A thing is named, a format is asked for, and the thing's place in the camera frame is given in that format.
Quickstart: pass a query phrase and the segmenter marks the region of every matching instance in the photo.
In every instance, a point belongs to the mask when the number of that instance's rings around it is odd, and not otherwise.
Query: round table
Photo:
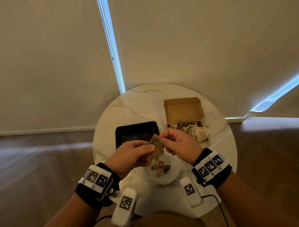
[[[160,133],[165,130],[166,115],[165,99],[198,97],[201,101],[205,117],[202,122],[210,129],[208,141],[204,147],[222,154],[233,171],[237,170],[237,148],[232,131],[219,110],[205,97],[182,86],[173,84],[146,84],[126,91],[118,96],[102,114],[94,134],[93,154],[94,162],[105,162],[115,151],[115,129],[118,126],[131,125],[148,121],[155,121]],[[181,171],[175,181],[168,185],[153,185],[140,177],[142,167],[133,169],[120,182],[120,190],[125,187],[134,188],[138,194],[135,214],[144,216],[157,210],[174,210],[190,217],[200,217],[211,211],[217,202],[213,197],[204,198],[204,203],[192,208],[184,195],[179,180],[190,176],[194,182],[196,178],[191,172],[191,165],[178,158]],[[216,195],[213,186],[203,188],[195,183],[200,194]]]

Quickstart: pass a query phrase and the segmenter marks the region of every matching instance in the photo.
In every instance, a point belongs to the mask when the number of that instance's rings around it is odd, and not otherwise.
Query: wristband
[[[192,172],[203,187],[211,184],[215,188],[222,185],[232,169],[221,154],[208,148],[202,151],[193,167]]]
[[[77,195],[96,210],[113,204],[108,198],[119,190],[120,178],[103,163],[91,165],[78,181]]]

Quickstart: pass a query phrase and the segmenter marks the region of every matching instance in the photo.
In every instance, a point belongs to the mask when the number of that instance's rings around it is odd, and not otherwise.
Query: brown wood floor
[[[299,121],[291,128],[282,122],[252,117],[230,124],[238,149],[237,175],[299,219]],[[94,163],[93,135],[80,131],[0,137],[0,226],[43,226]],[[103,209],[101,216],[113,209]],[[225,226],[218,207],[202,220],[209,227]],[[102,220],[98,226],[109,222]]]

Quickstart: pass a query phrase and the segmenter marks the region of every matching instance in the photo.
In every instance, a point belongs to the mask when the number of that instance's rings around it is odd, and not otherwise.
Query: open cardboard box
[[[164,100],[164,108],[167,120],[166,128],[168,128],[170,124],[186,121],[196,121],[199,127],[204,126],[201,120],[205,117],[205,114],[200,99],[197,97],[166,99]]]

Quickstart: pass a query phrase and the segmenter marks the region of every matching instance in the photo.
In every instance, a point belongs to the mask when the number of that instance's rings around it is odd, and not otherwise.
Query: forearm
[[[75,193],[45,227],[91,227],[99,214]]]
[[[299,225],[293,217],[252,190],[233,172],[216,191],[237,226]]]

